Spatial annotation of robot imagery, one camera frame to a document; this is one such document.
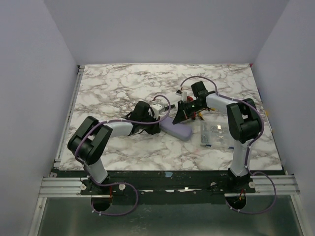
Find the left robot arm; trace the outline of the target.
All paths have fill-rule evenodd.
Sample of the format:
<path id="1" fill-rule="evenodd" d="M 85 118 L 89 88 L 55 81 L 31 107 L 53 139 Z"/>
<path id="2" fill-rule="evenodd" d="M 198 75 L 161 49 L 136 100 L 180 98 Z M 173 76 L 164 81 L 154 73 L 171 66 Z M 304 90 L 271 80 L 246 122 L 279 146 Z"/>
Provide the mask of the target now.
<path id="1" fill-rule="evenodd" d="M 148 103 L 139 101 L 134 110 L 121 119 L 101 122 L 88 116 L 68 141 L 67 148 L 79 161 L 92 179 L 102 184 L 108 177 L 101 156 L 110 138 L 130 136 L 145 131 L 148 134 L 160 132 L 160 112 Z"/>

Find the purple umbrella case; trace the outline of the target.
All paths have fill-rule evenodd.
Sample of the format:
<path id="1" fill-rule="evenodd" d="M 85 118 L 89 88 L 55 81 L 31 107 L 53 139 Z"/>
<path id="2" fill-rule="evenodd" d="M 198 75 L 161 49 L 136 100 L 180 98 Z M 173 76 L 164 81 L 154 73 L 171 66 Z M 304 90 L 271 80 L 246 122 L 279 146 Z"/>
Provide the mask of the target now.
<path id="1" fill-rule="evenodd" d="M 181 141 L 188 141 L 192 137 L 192 128 L 186 124 L 173 124 L 173 120 L 171 117 L 164 119 L 159 123 L 160 129 Z"/>

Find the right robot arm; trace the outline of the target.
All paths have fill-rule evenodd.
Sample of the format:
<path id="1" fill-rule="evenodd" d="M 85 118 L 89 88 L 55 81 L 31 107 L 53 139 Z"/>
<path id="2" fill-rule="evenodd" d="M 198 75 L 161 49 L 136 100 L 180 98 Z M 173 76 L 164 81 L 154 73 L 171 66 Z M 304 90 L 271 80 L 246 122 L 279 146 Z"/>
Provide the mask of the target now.
<path id="1" fill-rule="evenodd" d="M 227 186 L 232 189 L 246 183 L 250 178 L 249 155 L 252 144 L 264 131 L 263 118 L 252 99 L 233 99 L 208 91 L 202 81 L 191 85 L 195 100 L 179 101 L 173 124 L 178 124 L 204 109 L 215 109 L 227 114 L 228 128 L 234 139 L 234 151 L 227 174 Z"/>

